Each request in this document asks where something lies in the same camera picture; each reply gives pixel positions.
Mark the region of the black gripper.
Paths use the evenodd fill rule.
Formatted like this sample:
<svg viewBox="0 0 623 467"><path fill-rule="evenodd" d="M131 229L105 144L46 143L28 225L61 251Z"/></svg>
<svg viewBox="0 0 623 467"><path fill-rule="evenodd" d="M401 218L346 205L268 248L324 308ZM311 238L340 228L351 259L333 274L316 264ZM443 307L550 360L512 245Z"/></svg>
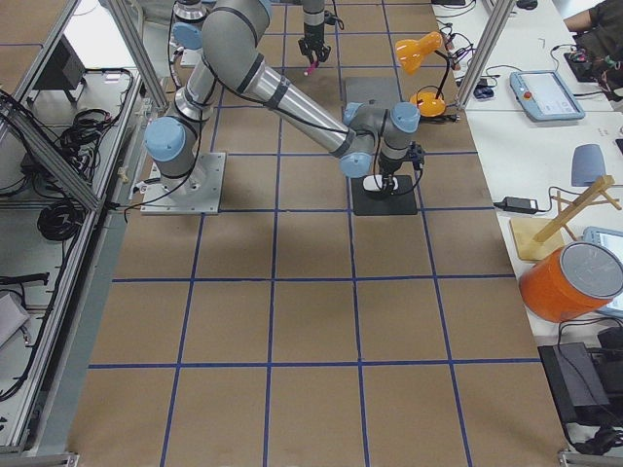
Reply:
<svg viewBox="0 0 623 467"><path fill-rule="evenodd" d="M324 63L330 56L330 47L325 44L324 30L306 31L304 37L298 41L299 50L309 64L312 64L312 54L317 54L317 61Z"/></svg>
<svg viewBox="0 0 623 467"><path fill-rule="evenodd" d="M378 164L382 175L381 193L387 194L388 190L391 193L395 193L397 189L397 178L393 176L394 173L400 169L402 160L391 159L385 154L380 154Z"/></svg>

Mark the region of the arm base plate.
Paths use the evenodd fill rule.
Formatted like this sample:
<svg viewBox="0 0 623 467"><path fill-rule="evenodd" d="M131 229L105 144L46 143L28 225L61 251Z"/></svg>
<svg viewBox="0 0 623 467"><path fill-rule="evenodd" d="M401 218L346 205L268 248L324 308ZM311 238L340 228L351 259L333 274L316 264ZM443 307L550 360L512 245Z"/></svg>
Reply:
<svg viewBox="0 0 623 467"><path fill-rule="evenodd" d="M162 178L153 162L150 175L159 181L141 190L145 215L215 215L219 212L227 154L201 152L191 176L172 194L183 178L176 183Z"/></svg>

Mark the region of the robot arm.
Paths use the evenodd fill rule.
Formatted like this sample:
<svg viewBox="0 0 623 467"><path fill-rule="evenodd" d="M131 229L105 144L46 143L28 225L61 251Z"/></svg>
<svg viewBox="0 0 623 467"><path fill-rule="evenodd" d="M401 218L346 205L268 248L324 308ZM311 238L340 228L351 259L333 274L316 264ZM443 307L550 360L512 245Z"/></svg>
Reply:
<svg viewBox="0 0 623 467"><path fill-rule="evenodd" d="M338 26L344 28L343 20L338 16L337 4L332 2L333 11L325 9L325 2L321 0L295 1L295 5L301 5L303 9L303 37L298 40L301 55L306 57L310 68L316 68L325 62L331 47L325 43L325 26Z"/></svg>
<svg viewBox="0 0 623 467"><path fill-rule="evenodd" d="M192 31L202 57L166 115L147 126L145 145L165 190L191 190L202 177L199 138L212 114L215 89L222 86L272 111L322 146L350 179L362 178L382 197L399 196L394 176L416 150L418 107L399 102L390 109L349 103L337 120L269 66L258 45L272 18L269 1L218 1L211 11L188 1Z"/></svg>

